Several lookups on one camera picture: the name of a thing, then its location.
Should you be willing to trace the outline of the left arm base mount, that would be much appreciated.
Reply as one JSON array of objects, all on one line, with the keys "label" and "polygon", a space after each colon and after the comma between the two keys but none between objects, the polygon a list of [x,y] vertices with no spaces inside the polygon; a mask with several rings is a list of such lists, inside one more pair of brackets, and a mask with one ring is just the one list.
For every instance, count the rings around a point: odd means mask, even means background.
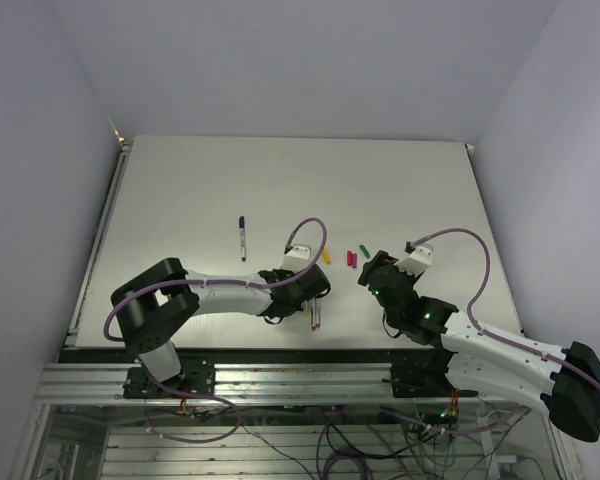
[{"label": "left arm base mount", "polygon": [[[167,380],[160,380],[163,385],[180,391],[198,394],[212,394],[215,385],[215,369],[206,363],[184,362],[181,372]],[[125,399],[164,399],[177,398],[157,386],[149,379],[142,366],[130,368],[123,385]]]}]

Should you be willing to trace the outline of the blue pen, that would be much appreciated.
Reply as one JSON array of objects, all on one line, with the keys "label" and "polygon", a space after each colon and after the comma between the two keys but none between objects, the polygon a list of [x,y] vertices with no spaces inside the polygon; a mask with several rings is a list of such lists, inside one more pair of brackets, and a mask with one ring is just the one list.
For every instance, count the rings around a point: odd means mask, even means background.
[{"label": "blue pen", "polygon": [[240,238],[240,258],[242,262],[247,260],[247,245],[246,245],[246,221],[244,216],[240,216],[238,220],[239,238]]}]

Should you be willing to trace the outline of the green pen cap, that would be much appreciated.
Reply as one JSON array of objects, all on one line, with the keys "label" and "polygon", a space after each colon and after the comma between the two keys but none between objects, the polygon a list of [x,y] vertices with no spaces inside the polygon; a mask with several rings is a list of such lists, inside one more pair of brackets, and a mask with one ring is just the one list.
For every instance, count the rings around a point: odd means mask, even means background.
[{"label": "green pen cap", "polygon": [[366,258],[370,258],[370,252],[365,245],[361,244],[359,245],[359,248]]}]

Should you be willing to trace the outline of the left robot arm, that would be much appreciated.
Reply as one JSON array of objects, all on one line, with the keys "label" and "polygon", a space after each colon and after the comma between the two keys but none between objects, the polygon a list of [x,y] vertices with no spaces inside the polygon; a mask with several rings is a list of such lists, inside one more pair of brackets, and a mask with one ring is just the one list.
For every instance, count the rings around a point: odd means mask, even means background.
[{"label": "left robot arm", "polygon": [[172,337],[190,318],[241,313],[277,324],[330,291],[316,264],[304,274],[279,268],[222,278],[187,271],[179,259],[169,257],[115,290],[111,303],[119,340],[148,370],[150,387],[172,397],[184,383]]}]

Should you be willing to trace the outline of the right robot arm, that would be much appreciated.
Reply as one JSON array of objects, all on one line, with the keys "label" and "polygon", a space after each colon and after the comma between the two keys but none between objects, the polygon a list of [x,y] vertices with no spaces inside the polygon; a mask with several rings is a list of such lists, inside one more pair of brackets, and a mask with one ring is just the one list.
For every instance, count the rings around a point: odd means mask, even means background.
[{"label": "right robot arm", "polygon": [[600,359],[594,350],[580,342],[561,347],[476,326],[457,306],[419,295],[415,285],[431,259],[424,249],[401,260],[378,251],[358,279],[381,306],[389,327],[436,349],[436,361],[420,373],[422,387],[435,396],[451,388],[489,393],[547,416],[577,440],[596,442]]}]

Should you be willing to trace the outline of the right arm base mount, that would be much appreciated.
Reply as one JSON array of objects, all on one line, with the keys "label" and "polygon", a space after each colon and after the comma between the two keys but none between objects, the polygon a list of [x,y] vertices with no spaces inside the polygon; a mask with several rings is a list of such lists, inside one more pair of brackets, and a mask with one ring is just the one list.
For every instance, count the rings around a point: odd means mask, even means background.
[{"label": "right arm base mount", "polygon": [[456,388],[447,379],[454,353],[436,349],[398,350],[392,357],[389,377],[394,398],[451,397]]}]

